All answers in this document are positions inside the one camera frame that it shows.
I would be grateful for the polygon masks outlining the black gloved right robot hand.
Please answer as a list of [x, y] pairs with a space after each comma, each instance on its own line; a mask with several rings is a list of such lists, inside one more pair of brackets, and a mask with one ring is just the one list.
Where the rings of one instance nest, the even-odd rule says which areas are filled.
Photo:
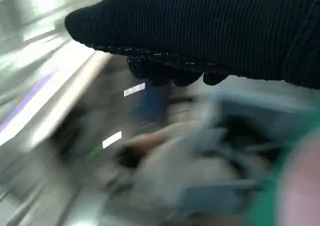
[[229, 76], [320, 87], [320, 0], [102, 0], [64, 25], [156, 87]]

